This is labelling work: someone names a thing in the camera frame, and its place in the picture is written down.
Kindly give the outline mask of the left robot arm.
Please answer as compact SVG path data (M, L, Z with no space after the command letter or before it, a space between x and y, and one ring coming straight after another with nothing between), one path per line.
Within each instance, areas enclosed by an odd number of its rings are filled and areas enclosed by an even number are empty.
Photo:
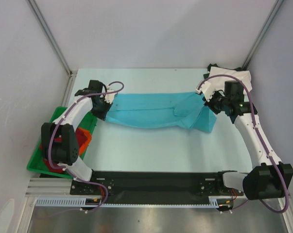
M76 130L88 113L105 120L117 93L110 85L91 80L88 87L75 93L72 104L58 118L41 126L41 149L49 166L82 182L81 188L88 194L97 191L98 182L80 157Z

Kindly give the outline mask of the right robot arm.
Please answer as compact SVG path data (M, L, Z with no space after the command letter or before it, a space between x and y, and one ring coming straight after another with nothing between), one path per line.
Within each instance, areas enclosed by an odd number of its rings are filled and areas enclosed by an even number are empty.
M224 112L230 118L243 138L252 163L252 170L247 174L223 173L223 178L215 182L215 190L226 195L234 188L249 200L284 198L293 177L293 167L283 163L271 147L243 84L226 81L224 91L220 91L206 81L197 92L204 95L205 106L213 113Z

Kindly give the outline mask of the light blue t-shirt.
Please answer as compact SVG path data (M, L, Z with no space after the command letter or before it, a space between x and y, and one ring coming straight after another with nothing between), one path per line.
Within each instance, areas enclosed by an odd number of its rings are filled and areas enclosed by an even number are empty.
M123 126L158 129L179 126L210 133L217 118L194 92L119 94L106 121Z

